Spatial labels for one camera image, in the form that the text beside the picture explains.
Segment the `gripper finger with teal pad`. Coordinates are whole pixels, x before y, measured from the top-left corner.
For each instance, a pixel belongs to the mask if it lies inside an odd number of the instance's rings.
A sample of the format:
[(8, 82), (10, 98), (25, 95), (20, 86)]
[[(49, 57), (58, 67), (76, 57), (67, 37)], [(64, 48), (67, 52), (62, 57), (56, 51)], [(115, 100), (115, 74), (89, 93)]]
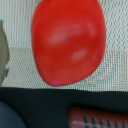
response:
[(10, 53), (8, 41), (3, 29), (3, 21), (0, 19), (0, 87), (9, 72), (9, 69), (6, 67), (9, 60)]

